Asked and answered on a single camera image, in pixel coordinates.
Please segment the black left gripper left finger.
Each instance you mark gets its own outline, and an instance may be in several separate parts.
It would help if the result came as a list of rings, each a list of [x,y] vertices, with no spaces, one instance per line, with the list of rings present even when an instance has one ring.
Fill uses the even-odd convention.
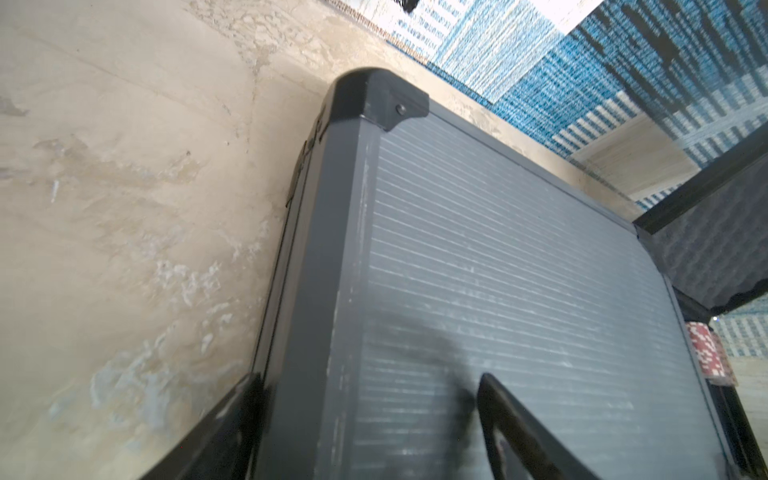
[[[261,377],[245,375],[142,479],[244,479],[260,429],[262,393]]]

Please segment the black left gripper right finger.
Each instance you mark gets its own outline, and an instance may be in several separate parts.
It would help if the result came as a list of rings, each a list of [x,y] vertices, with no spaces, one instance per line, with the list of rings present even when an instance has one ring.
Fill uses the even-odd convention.
[[[595,479],[492,374],[480,378],[476,405],[496,479]]]

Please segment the grey poker set case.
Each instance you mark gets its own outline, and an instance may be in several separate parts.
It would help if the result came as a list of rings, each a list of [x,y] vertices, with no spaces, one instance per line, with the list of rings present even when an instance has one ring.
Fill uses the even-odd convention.
[[[413,84],[339,76],[287,207],[254,478],[488,479],[487,373],[600,478],[728,476],[635,228]]]

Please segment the black poker set case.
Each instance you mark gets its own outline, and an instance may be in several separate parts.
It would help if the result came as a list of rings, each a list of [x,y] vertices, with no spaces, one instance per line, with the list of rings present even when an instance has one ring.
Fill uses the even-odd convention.
[[[633,222],[685,334],[767,292],[767,128],[760,126]]]

